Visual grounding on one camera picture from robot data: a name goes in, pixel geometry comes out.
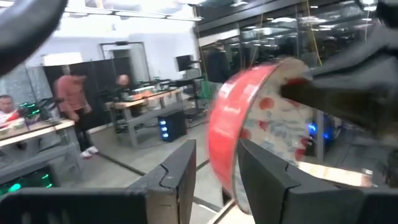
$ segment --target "wooden tabletop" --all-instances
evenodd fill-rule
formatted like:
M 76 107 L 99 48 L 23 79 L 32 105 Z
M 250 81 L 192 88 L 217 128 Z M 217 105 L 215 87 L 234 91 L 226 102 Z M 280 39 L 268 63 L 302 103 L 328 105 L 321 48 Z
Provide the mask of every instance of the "wooden tabletop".
M 23 141 L 26 139 L 34 138 L 37 136 L 41 136 L 43 134 L 51 133 L 56 130 L 68 128 L 75 124 L 74 121 L 71 121 L 68 119 L 63 119 L 60 122 L 61 122 L 60 124 L 58 124 L 56 126 L 52 126 L 51 124 L 46 123 L 44 121 L 39 121 L 35 124 L 30 125 L 29 130 L 27 129 L 26 126 L 21 129 L 11 128 L 8 131 L 8 133 L 0 135 L 0 147 L 15 143 L 15 142 L 20 142 L 20 141 Z
M 256 224 L 253 216 L 243 213 L 234 201 L 230 201 L 208 224 Z
M 142 103 L 145 103 L 146 100 L 156 100 L 162 97 L 166 97 L 166 96 L 170 96 L 174 93 L 180 93 L 181 90 L 180 89 L 176 89 L 176 90 L 171 90 L 171 91 L 165 91 L 164 93 L 158 92 L 158 93 L 153 93 L 152 95 L 146 96 L 145 99 L 141 99 L 141 100 L 134 100 L 132 102 L 120 102 L 120 103 L 113 103 L 113 106 L 116 109 L 123 109 L 123 108 L 128 108 L 131 106 L 135 106 L 135 105 L 139 105 Z

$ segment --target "red shirt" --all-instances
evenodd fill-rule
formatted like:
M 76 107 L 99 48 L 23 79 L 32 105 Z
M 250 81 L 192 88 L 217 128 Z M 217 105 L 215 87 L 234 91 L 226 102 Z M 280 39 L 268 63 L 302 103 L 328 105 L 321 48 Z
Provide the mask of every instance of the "red shirt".
M 59 104 L 60 111 L 72 112 L 82 109 L 87 104 L 83 91 L 83 82 L 76 82 L 75 77 L 64 75 L 54 83 L 56 97 L 63 99 Z

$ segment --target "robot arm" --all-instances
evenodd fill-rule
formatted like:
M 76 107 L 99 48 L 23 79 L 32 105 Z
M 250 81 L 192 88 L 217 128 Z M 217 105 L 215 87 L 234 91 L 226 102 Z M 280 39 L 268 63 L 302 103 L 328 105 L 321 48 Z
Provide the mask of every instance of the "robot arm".
M 398 128 L 398 19 L 396 6 L 379 2 L 383 21 L 367 42 L 309 73 L 312 80 L 282 86 L 283 97 L 370 129 L 376 135 Z
M 0 77 L 30 55 L 57 28 L 67 0 L 16 0 L 0 16 Z

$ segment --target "table leg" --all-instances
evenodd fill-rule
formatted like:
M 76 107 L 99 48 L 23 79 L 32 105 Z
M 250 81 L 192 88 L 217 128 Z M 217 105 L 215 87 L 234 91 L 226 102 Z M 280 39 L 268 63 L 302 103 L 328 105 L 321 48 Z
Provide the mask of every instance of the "table leg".
M 116 130 L 118 128 L 118 121 L 116 119 L 116 110 L 114 108 L 109 109 L 109 115 L 111 116 L 111 122 L 113 124 L 114 132 L 116 133 Z
M 162 109 L 165 108 L 164 98 L 163 98 L 163 97 L 159 98 L 159 103 L 160 103 L 160 107 L 161 107 Z
M 80 158 L 80 146 L 77 140 L 76 132 L 74 127 L 65 128 L 60 130 L 61 133 L 61 141 L 64 142 L 64 145 L 68 146 L 68 155 L 65 158 L 66 160 L 70 160 L 71 163 L 74 164 L 77 175 L 79 176 L 81 181 L 83 179 L 83 161 Z
M 323 112 L 320 110 L 315 110 L 315 119 L 317 124 L 317 138 L 315 144 L 315 156 L 320 162 L 323 162 L 325 156 L 325 140 L 323 139 L 324 132 L 324 118 Z
M 175 93 L 175 99 L 177 100 L 177 103 L 182 103 L 181 92 Z
M 132 116 L 131 116 L 130 108 L 124 108 L 123 115 L 124 115 L 124 119 L 127 122 L 127 127 L 129 129 L 129 136 L 130 136 L 131 144 L 132 144 L 132 146 L 136 147 L 136 146 L 138 146 L 137 133 L 136 133 L 136 130 L 134 129 L 134 125 L 131 123 Z

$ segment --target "black jacket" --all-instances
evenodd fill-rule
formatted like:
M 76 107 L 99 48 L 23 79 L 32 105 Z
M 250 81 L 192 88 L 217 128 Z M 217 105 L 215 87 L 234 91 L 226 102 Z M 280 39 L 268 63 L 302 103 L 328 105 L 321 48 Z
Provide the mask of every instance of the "black jacket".
M 230 78 L 228 60 L 220 49 L 210 49 L 205 63 L 209 82 L 224 83 Z

